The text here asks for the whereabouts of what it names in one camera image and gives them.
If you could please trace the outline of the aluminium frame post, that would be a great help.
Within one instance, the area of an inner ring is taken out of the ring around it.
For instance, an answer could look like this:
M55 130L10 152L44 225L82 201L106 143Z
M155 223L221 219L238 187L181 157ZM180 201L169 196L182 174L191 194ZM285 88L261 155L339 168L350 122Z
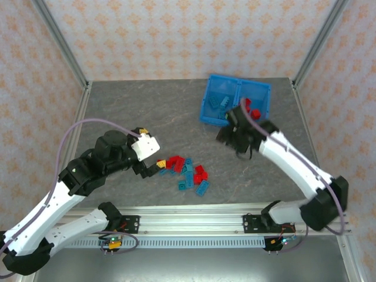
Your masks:
M329 37L330 33L334 29L337 21L343 14L343 11L350 0L335 0L334 6L331 8L328 17L324 21L317 37L315 38L307 56L305 57L299 71L297 72L295 78L292 80L292 86L294 89L298 89L298 87L304 81L304 78L308 74L308 71L313 66L317 56L320 54L327 38Z
M49 30L50 34L55 40L61 54L68 63L68 66L73 72L75 78L81 86L87 88L89 86L89 81L87 80L81 67L79 66L71 48L69 47L69 44L67 43L61 29L55 21L55 18L53 17L52 12L50 11L47 3L45 2L45 0L31 0L31 2L40 14L42 20L44 21L47 29Z

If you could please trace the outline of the aluminium table edge rail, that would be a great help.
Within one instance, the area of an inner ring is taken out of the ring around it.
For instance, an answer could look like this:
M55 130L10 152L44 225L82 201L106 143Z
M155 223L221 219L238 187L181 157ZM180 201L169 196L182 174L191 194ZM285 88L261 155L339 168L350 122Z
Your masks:
M305 127L305 131L307 132L311 150L313 152L314 163L316 165L320 165L297 87L294 85L292 80L290 82ZM336 238L341 251L349 282L370 282L367 278L365 268L361 265L361 256L360 252L357 249L358 244L356 242L354 233L350 230L347 234L336 236Z
M85 117L85 112L86 112L92 84L93 82L89 81L88 84L83 88L82 97L80 99L78 108L76 110L74 123ZM75 157L81 128L82 128L82 125L75 127L74 130L68 135L65 141L64 150L62 151L62 154L61 154L61 160L59 163L60 170L63 167L65 167L68 164L68 162ZM20 274L15 274L11 278L5 280L5 282L33 282L35 275L36 275L35 273L29 276L22 276Z

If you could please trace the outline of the small controller circuit board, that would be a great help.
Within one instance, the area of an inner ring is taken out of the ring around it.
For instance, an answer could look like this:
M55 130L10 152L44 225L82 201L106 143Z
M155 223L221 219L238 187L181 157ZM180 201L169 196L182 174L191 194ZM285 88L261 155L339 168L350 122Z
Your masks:
M289 237L275 237L271 239L270 243L275 246L279 246L279 245L283 246L283 245L288 244L291 241L294 241L296 238L297 238L296 235L289 236Z
M122 246L122 236L106 234L99 237L99 245L110 251L118 250Z

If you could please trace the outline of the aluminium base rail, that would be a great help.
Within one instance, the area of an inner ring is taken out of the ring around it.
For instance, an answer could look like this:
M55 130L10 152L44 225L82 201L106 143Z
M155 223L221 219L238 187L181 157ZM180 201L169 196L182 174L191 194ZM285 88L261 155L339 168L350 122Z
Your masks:
M118 207L140 216L139 236L241 236L243 216L259 214L267 203Z

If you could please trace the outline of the blue two-compartment plastic bin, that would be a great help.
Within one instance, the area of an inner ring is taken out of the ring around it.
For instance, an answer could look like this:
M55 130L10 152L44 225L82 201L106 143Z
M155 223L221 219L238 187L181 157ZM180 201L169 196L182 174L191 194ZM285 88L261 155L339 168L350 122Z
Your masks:
M219 119L220 109L225 109L227 112L238 106L245 98L252 101L251 110L258 109L261 112L260 120L268 119L270 92L271 85L267 83L211 74L201 104L200 121L214 126L227 126L227 120ZM215 97L219 103L217 109L212 109L209 105L211 96ZM230 101L226 108L221 108L220 103L225 96L228 96Z

